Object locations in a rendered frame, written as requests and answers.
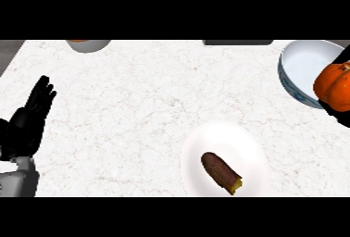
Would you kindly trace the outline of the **white plate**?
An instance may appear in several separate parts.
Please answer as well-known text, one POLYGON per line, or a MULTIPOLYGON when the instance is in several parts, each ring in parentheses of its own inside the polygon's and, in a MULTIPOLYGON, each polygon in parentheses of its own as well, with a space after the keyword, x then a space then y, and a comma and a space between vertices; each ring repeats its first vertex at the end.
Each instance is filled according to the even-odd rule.
POLYGON ((199 125, 183 144, 180 156, 181 182, 189 196, 267 196, 270 171, 261 145, 246 129, 227 121, 199 125), (242 177, 242 186, 230 194, 206 173, 201 157, 212 152, 242 177))

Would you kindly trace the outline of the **grey bowl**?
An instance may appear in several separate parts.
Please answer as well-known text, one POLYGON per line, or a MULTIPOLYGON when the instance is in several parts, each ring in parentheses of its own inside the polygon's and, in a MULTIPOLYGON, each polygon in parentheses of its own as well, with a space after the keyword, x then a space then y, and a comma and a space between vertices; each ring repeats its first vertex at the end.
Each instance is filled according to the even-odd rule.
POLYGON ((68 40, 66 42, 78 53, 94 53, 110 43, 109 40, 68 40))

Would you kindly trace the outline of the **brown sweet potato piece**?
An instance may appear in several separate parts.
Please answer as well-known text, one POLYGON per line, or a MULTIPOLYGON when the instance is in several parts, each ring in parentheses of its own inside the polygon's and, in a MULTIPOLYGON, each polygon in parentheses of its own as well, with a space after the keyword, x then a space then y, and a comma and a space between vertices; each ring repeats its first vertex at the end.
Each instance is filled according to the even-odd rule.
POLYGON ((234 195, 236 189, 242 186, 242 177, 233 171, 221 157, 206 152, 201 157, 202 167, 211 176, 215 184, 234 195))

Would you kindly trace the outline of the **white bowl with blue pattern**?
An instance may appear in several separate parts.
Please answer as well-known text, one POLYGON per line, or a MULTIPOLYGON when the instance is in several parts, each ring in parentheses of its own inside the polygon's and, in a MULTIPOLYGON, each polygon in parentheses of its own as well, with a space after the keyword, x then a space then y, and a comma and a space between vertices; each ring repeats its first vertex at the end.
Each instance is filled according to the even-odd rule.
POLYGON ((295 40, 279 55, 277 74, 285 91, 299 103, 317 109, 322 106, 313 83, 341 51, 342 47, 326 40, 295 40))

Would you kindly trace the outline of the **dark grey flat object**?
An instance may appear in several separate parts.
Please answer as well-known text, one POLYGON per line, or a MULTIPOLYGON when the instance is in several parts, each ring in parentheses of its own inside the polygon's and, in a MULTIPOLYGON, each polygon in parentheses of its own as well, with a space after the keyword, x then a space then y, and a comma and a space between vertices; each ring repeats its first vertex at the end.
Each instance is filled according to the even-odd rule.
POLYGON ((270 45, 273 40, 202 40, 203 45, 270 45))

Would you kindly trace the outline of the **orange squash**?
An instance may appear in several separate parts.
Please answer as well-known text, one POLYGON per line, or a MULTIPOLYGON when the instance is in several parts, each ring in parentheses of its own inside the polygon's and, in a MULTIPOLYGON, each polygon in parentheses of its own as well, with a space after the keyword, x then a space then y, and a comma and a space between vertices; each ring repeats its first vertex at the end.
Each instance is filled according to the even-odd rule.
POLYGON ((350 62, 329 64, 313 84, 319 99, 338 112, 350 110, 350 62))

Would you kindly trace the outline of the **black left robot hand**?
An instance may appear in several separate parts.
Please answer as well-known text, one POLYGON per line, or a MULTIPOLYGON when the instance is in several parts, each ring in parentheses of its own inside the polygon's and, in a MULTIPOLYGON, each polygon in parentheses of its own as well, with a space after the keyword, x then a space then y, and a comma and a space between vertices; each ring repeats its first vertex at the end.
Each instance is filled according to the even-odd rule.
POLYGON ((48 77, 41 76, 26 104, 16 109, 10 120, 0 118, 0 161, 10 161, 13 157, 32 156, 37 153, 54 96, 48 77))

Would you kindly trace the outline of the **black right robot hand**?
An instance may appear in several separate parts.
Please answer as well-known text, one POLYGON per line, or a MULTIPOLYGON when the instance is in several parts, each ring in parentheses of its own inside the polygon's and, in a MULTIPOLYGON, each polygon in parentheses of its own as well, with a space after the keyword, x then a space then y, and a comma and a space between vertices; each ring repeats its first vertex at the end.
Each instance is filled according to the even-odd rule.
MULTIPOLYGON (((336 56, 336 58, 333 59, 333 63, 344 63, 350 60, 350 44, 345 46, 345 48, 342 49, 339 55, 336 56)), ((322 108, 325 109, 326 113, 329 116, 332 116, 338 123, 350 128, 350 110, 339 112, 336 110, 333 110, 329 106, 329 104, 326 104, 323 101, 319 101, 322 108)))

